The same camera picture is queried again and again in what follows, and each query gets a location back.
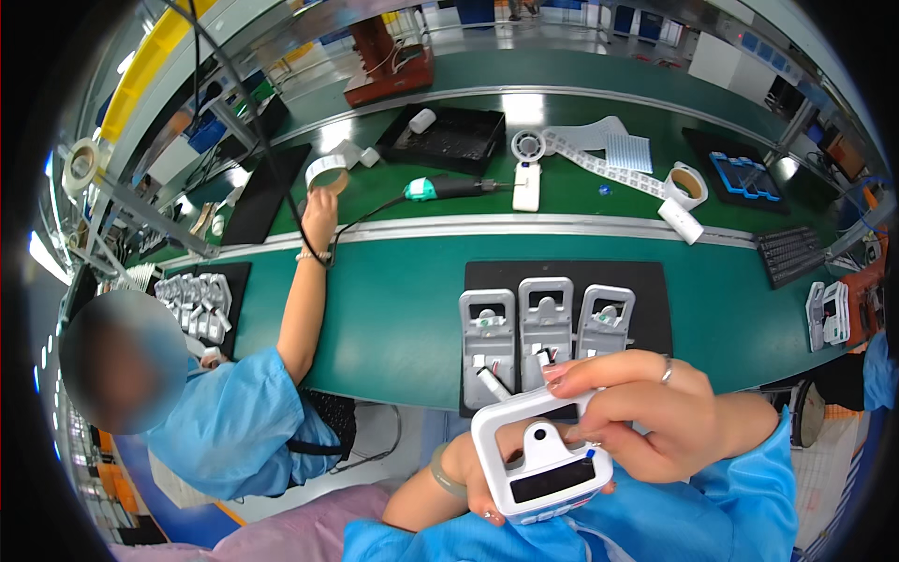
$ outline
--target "white handheld device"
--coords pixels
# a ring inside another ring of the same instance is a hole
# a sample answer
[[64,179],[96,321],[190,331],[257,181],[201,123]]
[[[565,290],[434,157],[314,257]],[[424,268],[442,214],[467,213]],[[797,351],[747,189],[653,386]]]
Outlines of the white handheld device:
[[497,509],[512,523],[545,521],[589,502],[612,478],[609,453],[587,442],[565,444],[547,420],[529,425],[519,459],[506,464],[496,431],[529,417],[574,404],[577,417],[599,390],[556,398],[545,387],[484,406],[471,420],[471,435]]

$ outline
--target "black pants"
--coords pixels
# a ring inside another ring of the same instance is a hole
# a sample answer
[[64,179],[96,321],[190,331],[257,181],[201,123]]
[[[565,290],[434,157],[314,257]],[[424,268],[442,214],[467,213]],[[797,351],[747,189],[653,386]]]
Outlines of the black pants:
[[811,379],[825,403],[861,412],[865,409],[865,378],[862,374],[864,365],[865,353],[844,353],[814,369],[762,385],[761,389],[792,387],[802,380]]

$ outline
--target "yellow metal frame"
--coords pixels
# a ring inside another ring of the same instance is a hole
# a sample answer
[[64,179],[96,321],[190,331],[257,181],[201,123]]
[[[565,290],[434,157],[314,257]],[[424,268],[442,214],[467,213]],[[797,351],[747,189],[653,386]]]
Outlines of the yellow metal frame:
[[[177,0],[179,6],[189,10],[187,0]],[[194,0],[197,17],[205,14],[216,0]],[[191,30],[191,25],[171,8],[165,10],[153,30],[138,48],[134,60],[125,71],[115,93],[112,94],[109,109],[103,117],[100,136],[115,143],[125,129],[131,113],[138,104],[141,94],[153,80],[181,39]]]

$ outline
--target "red metal machine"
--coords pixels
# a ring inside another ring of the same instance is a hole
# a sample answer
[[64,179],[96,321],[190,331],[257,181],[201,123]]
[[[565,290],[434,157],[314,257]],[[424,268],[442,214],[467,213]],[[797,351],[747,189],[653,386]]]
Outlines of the red metal machine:
[[351,25],[350,32],[362,57],[362,68],[343,89],[351,107],[433,84],[431,48],[395,41],[381,16]]

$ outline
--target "red base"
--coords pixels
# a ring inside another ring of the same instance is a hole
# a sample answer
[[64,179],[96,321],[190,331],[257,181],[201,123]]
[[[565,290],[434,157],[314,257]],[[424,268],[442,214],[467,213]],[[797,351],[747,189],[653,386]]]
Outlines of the red base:
[[410,58],[394,75],[374,80],[360,70],[343,89],[343,96],[351,107],[358,107],[390,95],[424,88],[434,83],[434,57],[431,49],[422,45],[410,45],[400,49],[397,59],[408,51],[420,49],[422,55]]

